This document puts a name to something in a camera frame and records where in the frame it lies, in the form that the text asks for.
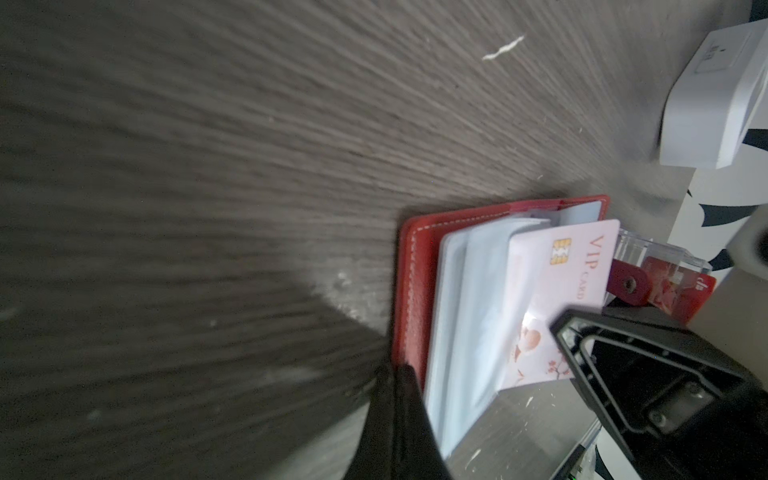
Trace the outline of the red leather card holder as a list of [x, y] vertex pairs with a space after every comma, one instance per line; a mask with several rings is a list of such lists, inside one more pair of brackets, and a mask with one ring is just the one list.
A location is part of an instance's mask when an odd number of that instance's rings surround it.
[[533, 200], [409, 219], [399, 242], [392, 358], [414, 368], [442, 457], [502, 391], [516, 234], [609, 220], [605, 196]]

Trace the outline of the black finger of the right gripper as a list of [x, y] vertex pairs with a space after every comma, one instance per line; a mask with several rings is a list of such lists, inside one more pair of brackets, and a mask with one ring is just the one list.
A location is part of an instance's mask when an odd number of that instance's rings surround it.
[[717, 347], [653, 307], [568, 309], [550, 331], [641, 478], [766, 478], [767, 392]]

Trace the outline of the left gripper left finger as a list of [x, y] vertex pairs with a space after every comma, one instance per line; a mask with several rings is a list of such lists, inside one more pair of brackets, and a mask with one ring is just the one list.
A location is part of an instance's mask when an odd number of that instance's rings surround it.
[[397, 382], [391, 364], [377, 369], [368, 413], [344, 480], [395, 478]]

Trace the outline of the pink white card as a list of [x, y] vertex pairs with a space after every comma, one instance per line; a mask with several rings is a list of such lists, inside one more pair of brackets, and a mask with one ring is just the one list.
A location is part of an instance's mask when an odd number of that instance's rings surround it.
[[619, 230], [619, 221], [604, 220], [511, 238], [504, 290], [511, 336], [502, 390], [573, 377], [550, 327], [570, 308], [602, 309]]

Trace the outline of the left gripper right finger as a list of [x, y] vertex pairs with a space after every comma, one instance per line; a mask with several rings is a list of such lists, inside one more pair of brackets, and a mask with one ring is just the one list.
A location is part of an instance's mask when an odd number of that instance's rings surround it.
[[398, 478], [451, 479], [440, 454], [415, 370], [398, 367]]

